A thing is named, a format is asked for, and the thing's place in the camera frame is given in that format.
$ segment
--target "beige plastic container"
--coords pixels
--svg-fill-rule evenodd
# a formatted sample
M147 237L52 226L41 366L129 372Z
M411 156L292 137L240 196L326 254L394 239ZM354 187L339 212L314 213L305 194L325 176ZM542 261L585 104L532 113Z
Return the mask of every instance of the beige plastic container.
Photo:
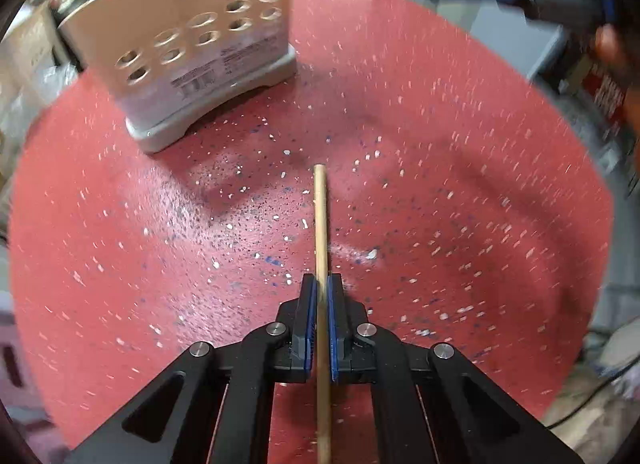
M233 96L295 72L289 0L91 0L60 29L145 152Z

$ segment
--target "red table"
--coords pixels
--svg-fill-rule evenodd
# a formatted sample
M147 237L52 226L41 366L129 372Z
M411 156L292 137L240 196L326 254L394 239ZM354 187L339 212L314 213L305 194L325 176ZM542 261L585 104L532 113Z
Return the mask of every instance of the red table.
M314 163L333 270L373 322L451 341L535 415L572 366L612 210L554 109L404 0L294 0L291 41L294 79L151 157L91 72L34 126L11 285L71 446L193 341L236 341L295 297L314 267ZM277 387L271 462L315 460L314 397ZM366 390L335 402L336 462L371 462Z

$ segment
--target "black cable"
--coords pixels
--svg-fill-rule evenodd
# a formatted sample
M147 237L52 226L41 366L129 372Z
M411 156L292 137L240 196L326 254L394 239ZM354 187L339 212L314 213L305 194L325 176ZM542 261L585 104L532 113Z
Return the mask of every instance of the black cable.
M596 386L594 391L591 394L589 394L589 396L583 402L581 402L578 406L576 406L569 414L565 415L560 420L556 420L555 422L553 422L552 424L546 426L545 428L548 428L549 430L553 430L554 428L557 428L561 424L564 424L565 422L567 422L569 419L574 417L575 414L580 412L581 409L583 409L585 406L587 406L587 404L589 404L591 399L593 399L595 396L597 396L599 392L604 390L604 388L609 386L613 381L618 379L620 376L625 375L631 369L631 367L633 367L639 361L640 361L640 354L638 354L635 358L633 358L631 361L629 361L624 367L620 368L620 370L618 370L615 374L613 374L612 376L609 376L601 384Z

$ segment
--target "white speckle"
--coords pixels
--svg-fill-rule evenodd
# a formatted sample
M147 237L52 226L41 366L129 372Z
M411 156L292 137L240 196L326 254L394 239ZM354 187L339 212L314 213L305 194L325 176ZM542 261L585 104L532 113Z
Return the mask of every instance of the white speckle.
M82 287L86 287L86 285L84 285L84 282L82 281L82 278L80 278L80 275L78 275L77 271L74 271L74 280L78 282L78 284L82 285Z

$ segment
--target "barcode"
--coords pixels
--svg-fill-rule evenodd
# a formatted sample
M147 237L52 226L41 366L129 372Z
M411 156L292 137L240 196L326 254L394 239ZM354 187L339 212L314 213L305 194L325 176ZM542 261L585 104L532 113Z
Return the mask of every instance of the barcode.
M187 99L194 94L200 92L202 89L207 88L209 85L213 85L216 81L216 75L212 70L207 70L193 80L189 80L184 85L180 85L180 91L182 92L182 99Z

